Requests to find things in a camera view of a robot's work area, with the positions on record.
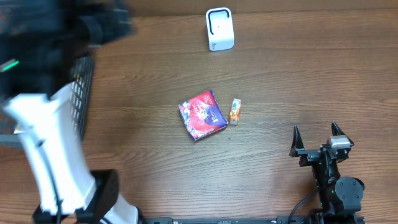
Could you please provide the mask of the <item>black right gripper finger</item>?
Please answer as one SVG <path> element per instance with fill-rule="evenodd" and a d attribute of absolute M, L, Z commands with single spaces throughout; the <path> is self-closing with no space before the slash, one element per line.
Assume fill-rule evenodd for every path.
<path fill-rule="evenodd" d="M 292 145 L 290 148 L 289 155 L 290 156 L 299 156 L 301 151 L 304 150 L 304 145 L 302 141 L 302 137 L 300 135 L 298 126 L 294 126 L 294 135 L 293 135 L 293 140 L 292 140 Z"/>
<path fill-rule="evenodd" d="M 350 142 L 350 146 L 354 146 L 354 142 L 340 129 L 335 121 L 331 123 L 331 132 L 333 136 L 345 136 L 345 138 Z"/>

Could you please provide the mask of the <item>small orange candy pack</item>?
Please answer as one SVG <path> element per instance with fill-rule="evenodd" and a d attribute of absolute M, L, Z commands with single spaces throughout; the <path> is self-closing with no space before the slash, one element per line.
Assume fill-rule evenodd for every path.
<path fill-rule="evenodd" d="M 231 109 L 229 112 L 229 123 L 238 125 L 240 119 L 242 101 L 235 98 L 232 102 Z"/>

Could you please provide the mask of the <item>red purple snack packet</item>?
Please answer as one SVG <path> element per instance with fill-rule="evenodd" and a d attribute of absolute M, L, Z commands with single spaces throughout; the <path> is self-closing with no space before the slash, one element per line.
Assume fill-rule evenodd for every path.
<path fill-rule="evenodd" d="M 184 126 L 194 141 L 228 126 L 212 90 L 207 90 L 178 106 Z"/>

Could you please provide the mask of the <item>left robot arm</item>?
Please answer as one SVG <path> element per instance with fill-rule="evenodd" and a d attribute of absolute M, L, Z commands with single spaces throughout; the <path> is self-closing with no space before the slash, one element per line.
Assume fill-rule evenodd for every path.
<path fill-rule="evenodd" d="M 71 116 L 81 58 L 131 33 L 124 1 L 2 1 L 1 109 L 21 128 L 40 204 L 35 223 L 141 223 L 116 170 L 90 170 Z"/>

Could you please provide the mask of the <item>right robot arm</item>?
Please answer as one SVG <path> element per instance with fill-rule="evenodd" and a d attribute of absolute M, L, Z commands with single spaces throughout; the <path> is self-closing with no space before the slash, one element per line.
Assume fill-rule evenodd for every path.
<path fill-rule="evenodd" d="M 359 223 L 356 213 L 361 210 L 364 183 L 354 177 L 342 177 L 338 163 L 349 158 L 354 142 L 335 123 L 331 123 L 332 136 L 318 149 L 305 149 L 297 126 L 289 156 L 299 157 L 299 166 L 310 166 L 317 185 L 312 195 L 304 198 L 297 206 L 314 195 L 318 195 L 321 209 L 311 211 L 307 223 Z"/>

